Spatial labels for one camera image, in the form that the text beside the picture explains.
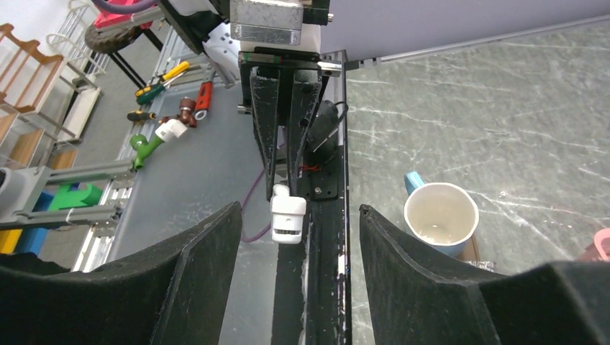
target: gray floor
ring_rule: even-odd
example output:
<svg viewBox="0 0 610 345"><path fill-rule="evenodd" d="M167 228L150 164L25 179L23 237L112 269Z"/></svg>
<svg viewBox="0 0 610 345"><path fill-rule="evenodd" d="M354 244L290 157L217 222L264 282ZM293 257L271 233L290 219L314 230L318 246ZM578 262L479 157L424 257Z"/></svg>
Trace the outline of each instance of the gray floor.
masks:
<svg viewBox="0 0 610 345"><path fill-rule="evenodd" d="M373 344L358 207L407 231L410 170L472 195L501 273L571 260L610 226L609 50L606 24L348 74L355 344Z"/></svg>
<svg viewBox="0 0 610 345"><path fill-rule="evenodd" d="M161 41L168 33L168 25L160 30L151 27ZM159 51L142 35L132 45L121 50L121 56L148 82L155 69ZM100 75L96 83L101 87L99 98L83 133L83 141L77 144L78 155L75 166L115 160L124 144L131 123L125 119L127 113L137 109L134 92L135 84L112 61L106 68L107 74ZM57 262L71 268L81 248L88 227L79 226L70 231L49 231L40 251L40 258Z"/></svg>

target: gray tabletop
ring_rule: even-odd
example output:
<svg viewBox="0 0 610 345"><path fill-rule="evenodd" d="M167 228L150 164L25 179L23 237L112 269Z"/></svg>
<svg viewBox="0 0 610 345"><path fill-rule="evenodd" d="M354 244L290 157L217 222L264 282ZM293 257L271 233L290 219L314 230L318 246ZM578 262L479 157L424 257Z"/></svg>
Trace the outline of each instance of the gray tabletop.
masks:
<svg viewBox="0 0 610 345"><path fill-rule="evenodd" d="M373 343L358 207L406 230L410 170L472 195L501 273L572 259L610 226L609 53L606 25L348 73L355 344Z"/></svg>

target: gray wall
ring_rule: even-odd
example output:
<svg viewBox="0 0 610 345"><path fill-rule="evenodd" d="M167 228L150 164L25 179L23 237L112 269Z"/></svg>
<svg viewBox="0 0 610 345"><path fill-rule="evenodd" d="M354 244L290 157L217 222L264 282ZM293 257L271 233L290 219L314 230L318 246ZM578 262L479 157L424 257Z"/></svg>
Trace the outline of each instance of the gray wall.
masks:
<svg viewBox="0 0 610 345"><path fill-rule="evenodd" d="M610 14L609 0L331 0L322 52L350 60L536 29Z"/></svg>

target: red tool handle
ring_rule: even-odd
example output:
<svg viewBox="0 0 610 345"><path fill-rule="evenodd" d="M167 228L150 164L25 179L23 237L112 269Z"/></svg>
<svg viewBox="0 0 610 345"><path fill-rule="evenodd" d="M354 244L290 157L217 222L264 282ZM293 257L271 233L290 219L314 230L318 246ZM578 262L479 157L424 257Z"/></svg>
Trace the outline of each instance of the red tool handle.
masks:
<svg viewBox="0 0 610 345"><path fill-rule="evenodd" d="M211 100L211 81L207 81L201 84L199 93L197 93L197 99L195 101L195 111L208 110Z"/></svg>

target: pink object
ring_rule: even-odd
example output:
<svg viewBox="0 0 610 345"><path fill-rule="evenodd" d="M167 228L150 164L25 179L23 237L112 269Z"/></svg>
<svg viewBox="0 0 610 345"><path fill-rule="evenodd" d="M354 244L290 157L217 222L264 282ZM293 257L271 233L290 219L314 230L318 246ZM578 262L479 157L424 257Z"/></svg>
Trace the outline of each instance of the pink object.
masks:
<svg viewBox="0 0 610 345"><path fill-rule="evenodd" d="M110 4L115 4L115 5L129 6L129 5L136 4L139 1L138 0L109 0L108 2ZM99 9L99 14L97 15L96 20L94 20L94 25L98 29L101 29L102 27L108 27L109 25L114 25L114 24L118 24L120 22L124 22L126 20L130 20L132 15L133 14L109 13L109 12ZM148 22L148 23L142 24L142 25L140 25L140 27L142 29L146 30L151 25L153 25L153 22Z"/></svg>
<svg viewBox="0 0 610 345"><path fill-rule="evenodd" d="M586 248L584 254L576 261L607 261L610 262L610 228L597 231L593 237L593 243Z"/></svg>

